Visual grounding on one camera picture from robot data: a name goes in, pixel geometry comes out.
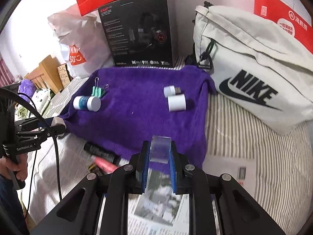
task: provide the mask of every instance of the black headset box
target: black headset box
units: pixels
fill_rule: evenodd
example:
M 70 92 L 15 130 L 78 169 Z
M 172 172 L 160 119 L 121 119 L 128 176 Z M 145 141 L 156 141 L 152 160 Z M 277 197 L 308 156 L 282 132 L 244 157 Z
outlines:
M 175 66 L 174 0 L 117 0 L 98 10 L 116 66 Z

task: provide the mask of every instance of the white bottle cap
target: white bottle cap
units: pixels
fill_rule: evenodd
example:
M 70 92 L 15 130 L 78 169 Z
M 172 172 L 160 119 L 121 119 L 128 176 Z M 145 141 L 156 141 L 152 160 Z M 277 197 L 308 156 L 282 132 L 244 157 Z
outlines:
M 169 96 L 167 100 L 170 112 L 186 110 L 186 99 L 184 94 Z
M 76 96 L 74 101 L 73 101 L 73 106 L 76 110 L 81 110 L 79 107 L 79 100 L 82 98 L 82 96 Z
M 163 93 L 164 93 L 165 98 L 167 98 L 169 96 L 174 96 L 176 94 L 175 93 L 175 86 L 164 87 Z
M 90 111 L 97 112 L 101 108 L 101 100 L 97 96 L 91 96 L 87 102 L 87 108 Z

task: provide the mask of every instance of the pink marker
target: pink marker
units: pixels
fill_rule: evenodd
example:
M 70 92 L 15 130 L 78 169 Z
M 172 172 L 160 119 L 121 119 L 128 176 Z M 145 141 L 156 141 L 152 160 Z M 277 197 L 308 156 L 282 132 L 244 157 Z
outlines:
M 101 158 L 101 157 L 97 157 L 95 155 L 93 155 L 91 157 L 91 160 L 93 160 L 93 162 L 100 168 L 102 169 L 104 172 L 106 173 L 113 173 L 118 167 L 115 166 L 114 164 L 108 162 L 107 160 Z

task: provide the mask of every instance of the purple fluffy pillow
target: purple fluffy pillow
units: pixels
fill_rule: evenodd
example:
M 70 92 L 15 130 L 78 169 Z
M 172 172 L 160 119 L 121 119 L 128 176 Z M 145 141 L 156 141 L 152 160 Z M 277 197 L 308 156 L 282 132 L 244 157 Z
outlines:
M 34 95 L 37 90 L 35 84 L 30 80 L 22 80 L 21 85 L 18 87 L 18 92 L 28 95 L 30 98 Z M 30 102 L 30 100 L 23 95 L 20 95 L 24 100 Z

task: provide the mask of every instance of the purple towel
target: purple towel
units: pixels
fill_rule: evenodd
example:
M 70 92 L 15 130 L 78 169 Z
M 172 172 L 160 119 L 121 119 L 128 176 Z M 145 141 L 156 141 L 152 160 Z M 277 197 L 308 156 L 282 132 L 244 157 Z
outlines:
M 76 96 L 90 96 L 94 79 L 99 87 L 110 87 L 101 98 L 98 112 L 76 110 Z M 163 88 L 180 87 L 186 97 L 186 111 L 169 112 Z M 190 163 L 202 167 L 206 155 L 205 116 L 208 91 L 215 93 L 211 77 L 196 68 L 182 70 L 112 67 L 95 71 L 73 95 L 62 117 L 69 132 L 122 158 L 139 153 L 144 140 L 153 135 L 171 137 L 177 151 L 188 156 Z M 162 171 L 168 168 L 152 164 Z

